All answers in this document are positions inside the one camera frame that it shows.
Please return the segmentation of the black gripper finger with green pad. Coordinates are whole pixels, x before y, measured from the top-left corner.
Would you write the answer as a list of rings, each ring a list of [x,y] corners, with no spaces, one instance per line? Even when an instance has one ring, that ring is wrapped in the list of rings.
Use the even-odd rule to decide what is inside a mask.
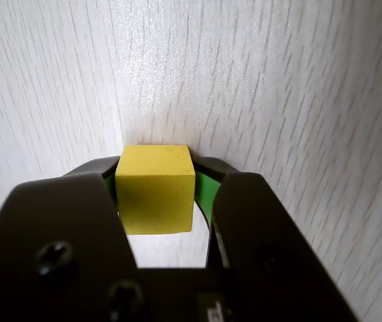
[[[17,185],[0,209],[0,321],[149,321],[113,201],[118,157]]]
[[[308,242],[261,174],[194,156],[219,184],[211,218],[223,263],[234,274],[241,321],[356,321]]]

